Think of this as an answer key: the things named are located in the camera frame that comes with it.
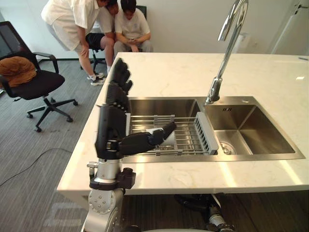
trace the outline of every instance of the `drain strainer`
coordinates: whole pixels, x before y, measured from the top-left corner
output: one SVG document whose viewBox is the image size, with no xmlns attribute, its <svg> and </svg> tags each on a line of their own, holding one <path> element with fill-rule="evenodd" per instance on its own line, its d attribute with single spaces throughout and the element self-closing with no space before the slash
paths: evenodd
<svg viewBox="0 0 309 232">
<path fill-rule="evenodd" d="M 220 142 L 220 145 L 222 147 L 224 154 L 226 154 L 226 155 L 236 155 L 235 148 L 231 144 L 228 144 L 228 143 L 225 143 L 225 142 Z"/>
</svg>

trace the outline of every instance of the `white t-shirt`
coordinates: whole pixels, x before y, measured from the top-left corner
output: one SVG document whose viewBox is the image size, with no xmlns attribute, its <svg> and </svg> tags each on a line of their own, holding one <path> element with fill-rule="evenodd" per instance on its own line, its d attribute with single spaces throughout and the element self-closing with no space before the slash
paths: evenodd
<svg viewBox="0 0 309 232">
<path fill-rule="evenodd" d="M 69 50 L 74 50 L 80 42 L 76 25 L 85 28 L 87 35 L 98 13 L 99 6 L 96 0 L 49 0 L 41 16 L 53 27 L 61 42 Z"/>
<path fill-rule="evenodd" d="M 114 32 L 115 31 L 114 21 L 115 21 L 114 16 L 111 15 L 111 13 L 108 11 L 108 9 L 106 9 L 106 7 L 100 8 L 100 11 L 96 19 L 96 23 L 98 27 L 101 29 L 101 32 L 103 32 L 104 34 Z"/>
<path fill-rule="evenodd" d="M 128 39 L 136 39 L 150 32 L 144 14 L 136 9 L 131 20 L 127 20 L 124 12 L 119 10 L 115 16 L 115 32 L 122 33 Z"/>
</svg>

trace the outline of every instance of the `faucet spout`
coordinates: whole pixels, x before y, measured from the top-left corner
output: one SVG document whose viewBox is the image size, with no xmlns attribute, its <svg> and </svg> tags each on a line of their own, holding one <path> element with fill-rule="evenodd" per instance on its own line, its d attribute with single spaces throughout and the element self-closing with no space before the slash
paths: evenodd
<svg viewBox="0 0 309 232">
<path fill-rule="evenodd" d="M 213 79 L 211 88 L 209 90 L 208 96 L 206 98 L 205 104 L 212 104 L 215 101 L 219 100 L 219 91 L 220 91 L 220 86 L 222 83 L 222 75 L 223 72 L 226 68 L 226 65 L 228 63 L 228 60 L 231 56 L 232 50 L 234 48 L 235 42 L 239 36 L 239 33 L 241 31 L 242 25 L 245 21 L 245 17 L 247 14 L 247 9 L 248 9 L 248 3 L 249 0 L 236 0 L 234 2 L 231 10 L 229 11 L 226 20 L 221 28 L 218 41 L 225 41 L 226 37 L 231 29 L 231 26 L 233 24 L 233 21 L 236 17 L 236 15 L 239 12 L 238 20 L 234 29 L 234 32 L 232 34 L 231 40 L 227 46 L 223 61 L 221 63 L 220 69 L 218 71 L 217 76 Z"/>
</svg>

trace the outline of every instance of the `sneaker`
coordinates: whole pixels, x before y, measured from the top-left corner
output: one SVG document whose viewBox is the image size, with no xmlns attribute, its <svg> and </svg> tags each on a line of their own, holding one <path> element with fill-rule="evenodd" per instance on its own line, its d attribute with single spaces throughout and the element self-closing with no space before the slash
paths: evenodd
<svg viewBox="0 0 309 232">
<path fill-rule="evenodd" d="M 97 79 L 103 80 L 104 79 L 104 73 L 100 72 L 100 73 L 96 73 L 96 77 Z"/>
<path fill-rule="evenodd" d="M 103 85 L 104 82 L 105 82 L 105 79 L 98 79 L 98 78 L 97 78 L 96 80 L 92 80 L 92 79 L 90 78 L 90 80 L 91 80 L 90 84 L 91 84 L 92 86 Z"/>
</svg>

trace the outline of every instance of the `chair backrest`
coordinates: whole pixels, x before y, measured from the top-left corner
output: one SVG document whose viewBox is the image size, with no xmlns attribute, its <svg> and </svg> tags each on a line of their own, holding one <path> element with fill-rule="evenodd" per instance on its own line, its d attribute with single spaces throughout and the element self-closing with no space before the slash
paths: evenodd
<svg viewBox="0 0 309 232">
<path fill-rule="evenodd" d="M 147 7 L 146 6 L 136 6 L 136 8 L 138 8 L 140 11 L 143 12 L 145 18 L 147 19 Z"/>
<path fill-rule="evenodd" d="M 40 69 L 35 55 L 30 51 L 15 28 L 8 21 L 0 22 L 0 60 L 20 56 L 30 60 Z"/>
</svg>

